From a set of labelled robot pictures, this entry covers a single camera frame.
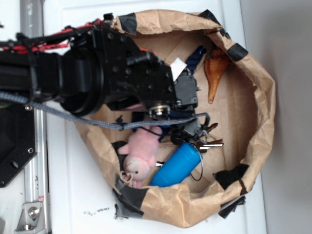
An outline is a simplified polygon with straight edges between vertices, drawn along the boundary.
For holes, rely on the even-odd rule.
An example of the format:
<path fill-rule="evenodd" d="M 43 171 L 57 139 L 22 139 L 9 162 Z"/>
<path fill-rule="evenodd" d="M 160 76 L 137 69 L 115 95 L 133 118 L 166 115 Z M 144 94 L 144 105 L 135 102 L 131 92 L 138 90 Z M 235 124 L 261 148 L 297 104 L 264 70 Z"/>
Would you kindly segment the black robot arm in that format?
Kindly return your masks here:
<path fill-rule="evenodd" d="M 46 37 L 0 44 L 0 89 L 49 100 L 77 117 L 112 111 L 152 117 L 192 117 L 198 106 L 196 80 L 187 70 L 177 79 L 169 65 L 107 28 L 66 29 Z"/>

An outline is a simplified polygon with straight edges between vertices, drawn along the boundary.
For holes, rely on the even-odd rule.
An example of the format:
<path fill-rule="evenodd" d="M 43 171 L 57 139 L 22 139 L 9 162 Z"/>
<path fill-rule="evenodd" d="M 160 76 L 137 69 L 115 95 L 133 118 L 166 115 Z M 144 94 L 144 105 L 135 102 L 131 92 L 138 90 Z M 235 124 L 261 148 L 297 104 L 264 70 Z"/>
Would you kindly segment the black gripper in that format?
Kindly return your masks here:
<path fill-rule="evenodd" d="M 182 62 L 167 65 L 131 37 L 110 29 L 93 31 L 92 41 L 92 88 L 100 103 L 113 111 L 142 111 L 160 119 L 195 116 L 198 88 Z"/>

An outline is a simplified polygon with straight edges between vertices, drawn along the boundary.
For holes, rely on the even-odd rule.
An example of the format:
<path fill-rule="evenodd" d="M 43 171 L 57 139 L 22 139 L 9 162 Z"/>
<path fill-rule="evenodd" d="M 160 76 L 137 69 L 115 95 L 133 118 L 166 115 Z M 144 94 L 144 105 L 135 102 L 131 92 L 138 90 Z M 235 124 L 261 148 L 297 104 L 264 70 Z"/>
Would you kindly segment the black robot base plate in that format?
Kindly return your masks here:
<path fill-rule="evenodd" d="M 13 104 L 0 110 L 0 187 L 8 186 L 36 154 L 35 112 Z"/>

